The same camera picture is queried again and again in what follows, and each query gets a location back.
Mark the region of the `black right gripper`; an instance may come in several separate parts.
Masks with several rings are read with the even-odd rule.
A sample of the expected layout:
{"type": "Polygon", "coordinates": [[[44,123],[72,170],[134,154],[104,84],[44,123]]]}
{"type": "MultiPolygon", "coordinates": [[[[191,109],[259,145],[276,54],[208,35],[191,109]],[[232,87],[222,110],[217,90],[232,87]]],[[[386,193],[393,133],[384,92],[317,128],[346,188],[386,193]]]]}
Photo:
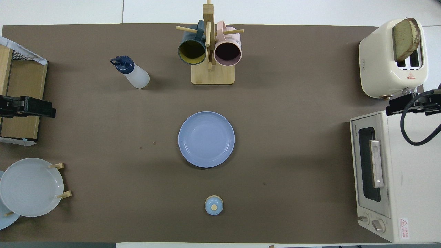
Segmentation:
{"type": "Polygon", "coordinates": [[[389,100],[389,105],[386,107],[386,115],[391,116],[402,113],[405,106],[412,99],[414,100],[413,113],[425,113],[425,115],[441,113],[441,90],[434,89],[418,95],[405,94],[389,100]]]}

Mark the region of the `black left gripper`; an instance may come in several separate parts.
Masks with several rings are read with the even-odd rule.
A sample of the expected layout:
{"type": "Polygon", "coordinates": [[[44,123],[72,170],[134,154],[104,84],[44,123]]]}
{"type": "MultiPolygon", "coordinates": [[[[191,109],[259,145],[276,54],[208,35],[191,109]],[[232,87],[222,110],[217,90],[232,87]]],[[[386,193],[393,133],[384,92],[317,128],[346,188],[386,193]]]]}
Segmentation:
{"type": "Polygon", "coordinates": [[[56,117],[56,109],[53,108],[53,103],[33,97],[25,97],[22,100],[20,97],[6,97],[0,96],[0,116],[5,118],[25,117],[24,113],[20,111],[25,105],[25,113],[32,116],[39,117],[56,117]]]}

